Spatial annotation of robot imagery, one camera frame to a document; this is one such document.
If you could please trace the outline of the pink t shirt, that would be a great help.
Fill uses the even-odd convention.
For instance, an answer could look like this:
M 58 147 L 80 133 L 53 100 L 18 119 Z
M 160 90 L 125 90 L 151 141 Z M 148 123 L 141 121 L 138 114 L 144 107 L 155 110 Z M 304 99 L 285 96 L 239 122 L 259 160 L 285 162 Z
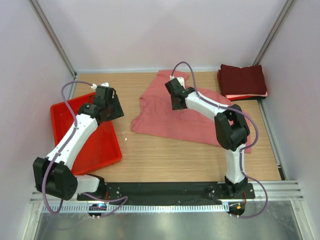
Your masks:
M 171 73 L 170 70 L 158 71 L 140 96 L 140 114 L 131 121 L 131 131 L 219 147 L 212 120 L 191 109 L 172 110 L 171 97 L 165 87 Z

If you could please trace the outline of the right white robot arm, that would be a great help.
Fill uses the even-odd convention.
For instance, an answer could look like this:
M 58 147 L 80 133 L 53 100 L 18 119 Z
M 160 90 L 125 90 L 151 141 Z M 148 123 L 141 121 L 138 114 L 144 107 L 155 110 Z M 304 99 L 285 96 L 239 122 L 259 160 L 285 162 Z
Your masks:
M 216 102 L 193 87 L 186 88 L 183 77 L 171 75 L 165 87 L 173 110 L 194 110 L 214 122 L 216 139 L 226 155 L 225 192 L 229 197 L 237 198 L 248 184 L 243 151 L 250 129 L 241 114 L 242 109 L 236 104 L 229 106 Z

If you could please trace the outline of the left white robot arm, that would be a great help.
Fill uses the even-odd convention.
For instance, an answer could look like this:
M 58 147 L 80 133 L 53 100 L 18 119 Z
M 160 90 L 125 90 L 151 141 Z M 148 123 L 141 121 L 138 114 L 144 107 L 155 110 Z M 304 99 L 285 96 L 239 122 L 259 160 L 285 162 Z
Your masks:
M 89 194 L 101 200 L 107 193 L 104 178 L 72 173 L 80 150 L 100 124 L 124 116 L 116 90 L 109 83 L 92 83 L 90 87 L 95 91 L 93 101 L 71 114 L 73 123 L 62 140 L 46 157 L 37 157 L 33 162 L 35 187 L 44 198 L 50 195 L 68 201 L 74 195 L 81 199 Z

